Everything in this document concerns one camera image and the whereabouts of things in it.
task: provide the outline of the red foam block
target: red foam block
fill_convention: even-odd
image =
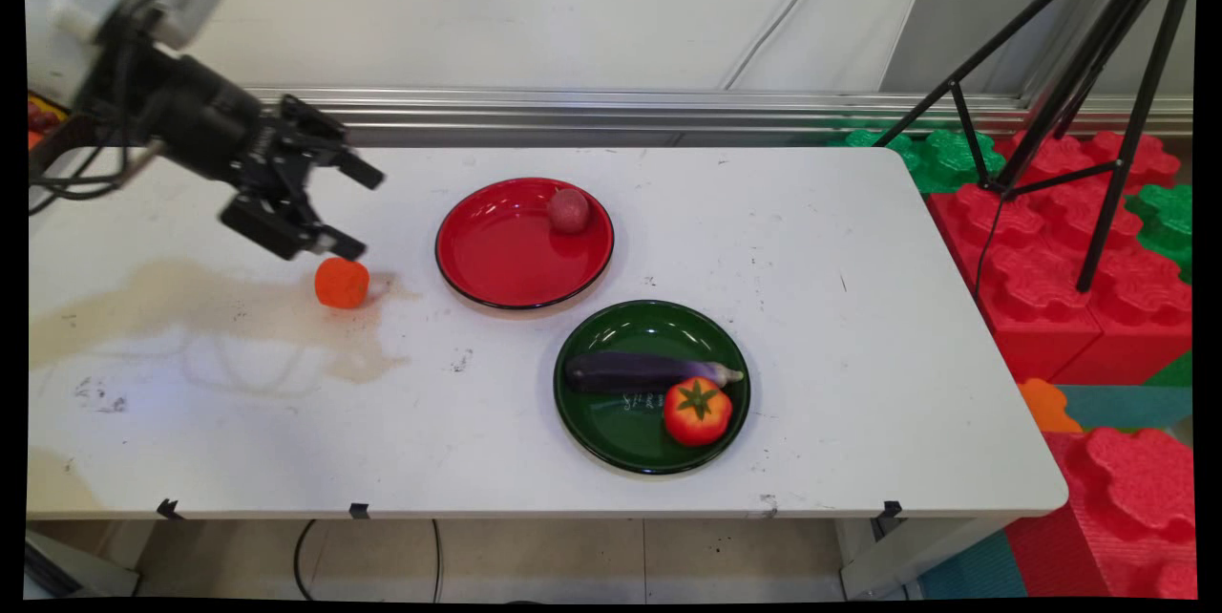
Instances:
[[[1079,269],[1086,258],[1086,248],[1090,248],[1090,238],[1095,233],[1106,192],[1107,183],[1095,177],[1062,183],[1030,194],[1031,208],[1044,217],[1041,236],[1048,243],[1048,248],[1066,260],[1073,261]],[[1139,248],[1140,230],[1141,217],[1124,208],[1117,208],[1107,242],[1103,244],[1103,255]]]
[[[1123,140],[1124,134],[1122,133],[1100,131],[1081,149],[1095,164],[1105,164],[1105,161],[1116,160],[1121,155]],[[1179,172],[1179,158],[1167,155],[1162,149],[1162,140],[1154,138],[1154,136],[1143,134],[1138,139],[1138,151],[1133,156],[1129,177],[1124,182],[1124,194],[1135,195],[1146,183],[1174,187],[1176,172]]]
[[[1044,438],[1069,502],[1006,528],[1028,593],[1196,598],[1191,451],[1157,430]]]
[[[1014,133],[1011,138],[1001,140],[993,148],[1000,155],[1009,160],[1018,149],[1018,144],[1025,138],[1026,131],[1019,131]],[[1020,186],[1026,186],[1028,183],[1042,182],[1045,178],[1059,177],[1062,173],[1073,173],[1078,170],[1088,169],[1088,166],[1095,165],[1095,160],[1091,160],[1081,149],[1081,140],[1073,138],[1073,136],[1066,136],[1066,138],[1044,138],[1040,143],[1040,148],[1035,151],[1035,156],[1031,158],[1030,164],[1026,166],[1026,172],[1019,180]]]
[[[1176,261],[1146,248],[1101,258],[1090,313],[1102,335],[1053,383],[1141,386],[1193,347],[1193,288]]]
[[[1101,335],[1075,277],[1039,238],[1026,248],[990,248],[980,311],[1014,379],[1047,379]]]
[[[927,205],[959,274],[968,286],[974,286],[980,249],[997,214],[997,194],[975,183],[964,183],[953,194],[929,195]],[[1030,209],[1025,197],[1019,197],[1002,205],[990,248],[1039,244],[1042,227],[1044,219]]]

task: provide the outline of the plate rim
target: plate rim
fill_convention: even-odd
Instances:
[[[573,335],[576,335],[577,331],[580,331],[580,327],[585,326],[587,322],[595,320],[595,317],[602,316],[604,313],[610,313],[611,309],[623,308],[623,305],[628,304],[664,304],[664,305],[671,305],[671,308],[686,309],[686,311],[694,313],[697,314],[697,316],[703,317],[704,320],[710,322],[710,325],[716,327],[717,331],[721,331],[721,333],[726,336],[726,339],[730,339],[730,344],[732,344],[734,350],[737,350],[738,359],[743,361],[743,381],[747,382],[747,392],[745,392],[747,396],[745,399],[743,401],[742,416],[738,418],[737,425],[733,425],[732,427],[726,430],[727,436],[723,437],[726,440],[726,443],[721,444],[721,448],[714,451],[712,453],[708,453],[708,455],[700,457],[700,459],[698,460],[683,464],[679,468],[666,469],[666,470],[642,469],[639,466],[628,465],[624,464],[624,462],[618,462],[613,458],[609,458],[606,453],[601,453],[598,448],[594,447],[593,443],[589,443],[589,440],[585,440],[580,433],[573,430],[573,425],[568,419],[568,414],[565,413],[565,409],[561,408],[560,405],[560,387],[563,386],[563,361],[561,360],[561,355],[563,355],[565,348],[568,348],[568,343],[572,342]],[[638,475],[650,475],[650,476],[677,475],[679,473],[688,473],[689,470],[695,470],[701,465],[709,464],[709,462],[717,459],[721,455],[721,453],[725,453],[726,449],[730,448],[730,444],[734,443],[734,440],[738,438],[739,431],[742,431],[743,427],[747,425],[747,413],[750,412],[750,405],[752,405],[750,381],[752,381],[750,370],[748,370],[747,366],[747,357],[743,357],[743,349],[738,348],[738,342],[736,342],[734,336],[730,335],[730,331],[726,331],[725,327],[719,325],[719,322],[712,320],[712,317],[709,317],[708,314],[700,313],[699,309],[690,309],[686,304],[672,303],[672,300],[656,300],[656,299],[621,300],[621,303],[609,304],[606,305],[606,308],[599,309],[599,311],[590,314],[589,317],[585,317],[585,320],[578,322],[578,325],[573,326],[573,330],[569,331],[567,336],[565,336],[565,343],[560,343],[560,350],[556,352],[556,365],[552,369],[551,399],[554,405],[556,407],[556,414],[558,414],[560,421],[565,426],[565,431],[568,432],[568,436],[572,440],[576,440],[576,442],[580,444],[582,448],[585,448],[587,452],[591,453],[591,455],[594,455],[599,460],[606,462],[607,465],[618,468],[620,470],[628,470],[628,473],[634,473]]]
[[[458,286],[458,283],[455,283],[453,278],[450,278],[450,274],[446,274],[445,266],[441,266],[441,228],[445,227],[446,221],[450,221],[451,214],[455,212],[455,209],[458,209],[458,205],[467,203],[468,199],[472,199],[472,197],[480,194],[480,192],[488,190],[488,188],[494,186],[501,186],[501,183],[524,182],[524,180],[532,180],[532,178],[540,180],[541,182],[557,182],[557,183],[565,183],[565,186],[572,186],[577,188],[577,190],[580,190],[582,195],[589,197],[589,199],[594,200],[594,204],[599,205],[599,209],[601,209],[602,211],[602,216],[606,216],[607,219],[607,227],[610,227],[611,230],[611,248],[607,248],[606,260],[602,260],[602,265],[599,266],[598,272],[594,272],[589,282],[582,283],[580,287],[577,287],[576,291],[569,292],[569,294],[567,296],[557,297],[557,299],[554,300],[545,300],[545,303],[501,304],[501,303],[494,303],[494,300],[485,300],[481,299],[481,297],[469,294],[469,292],[463,291],[462,287]],[[599,200],[596,197],[594,197],[594,194],[590,194],[589,190],[585,190],[585,188],[580,186],[576,186],[574,183],[571,182],[565,182],[565,180],[561,178],[550,178],[550,177],[502,178],[500,180],[500,182],[492,182],[488,183],[488,186],[480,186],[475,188],[475,190],[472,190],[469,192],[469,194],[464,195],[463,199],[459,199],[458,203],[455,203],[453,208],[450,208],[450,212],[446,212],[446,216],[441,217],[441,222],[440,225],[437,225],[437,233],[433,238],[433,261],[435,261],[435,264],[437,265],[437,272],[441,274],[441,278],[445,278],[446,283],[450,283],[450,287],[452,287],[453,291],[458,291],[459,294],[466,297],[467,300],[472,300],[473,303],[478,304],[484,304],[488,305],[488,308],[495,308],[495,309],[538,309],[538,308],[547,308],[547,305],[550,304],[565,303],[565,300],[571,299],[571,297],[579,294],[579,292],[588,289],[590,286],[593,286],[594,282],[599,281],[599,277],[601,277],[602,272],[606,272],[607,265],[611,265],[611,255],[615,255],[615,221],[611,221],[611,212],[607,212],[607,208],[602,204],[602,200]]]

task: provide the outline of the table leg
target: table leg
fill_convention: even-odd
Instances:
[[[31,530],[26,530],[26,547],[27,550],[34,548],[45,563],[66,576],[61,581],[64,586],[73,589],[79,586],[79,589],[68,592],[75,597],[132,596],[141,579],[134,570],[120,568],[109,560],[62,545]],[[57,595],[57,592],[46,592],[40,586],[29,589],[33,592],[42,590],[43,593]]]
[[[852,545],[846,548],[842,543],[844,598],[882,598],[1012,521],[1013,518],[909,519],[864,548],[852,548]],[[846,535],[862,534],[859,525],[858,529],[852,525],[859,521],[843,523],[837,525],[837,535],[842,540]]]

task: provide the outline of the white wall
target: white wall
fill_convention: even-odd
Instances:
[[[191,48],[241,83],[714,90],[787,0],[225,0]],[[876,90],[912,0],[804,0],[738,90]]]
[[[1154,40],[1162,26],[1169,0],[1150,0],[1136,22],[1116,48],[1103,73],[1095,82],[1095,94],[1136,94],[1145,76]],[[1171,54],[1158,81],[1160,95],[1191,95],[1196,61],[1196,0],[1188,0],[1184,16],[1171,43]]]
[[[1051,34],[1074,9],[1053,0],[1006,44],[995,50],[960,85],[967,94],[1020,94],[1034,66],[1047,51]],[[1031,0],[915,0],[891,55],[884,90],[926,94],[959,63],[1003,29]]]

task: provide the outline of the tiled floor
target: tiled floor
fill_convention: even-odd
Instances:
[[[304,520],[159,523],[141,596],[301,598]],[[441,520],[448,603],[843,601],[824,520]],[[430,601],[426,520],[320,521],[301,568],[318,600]]]

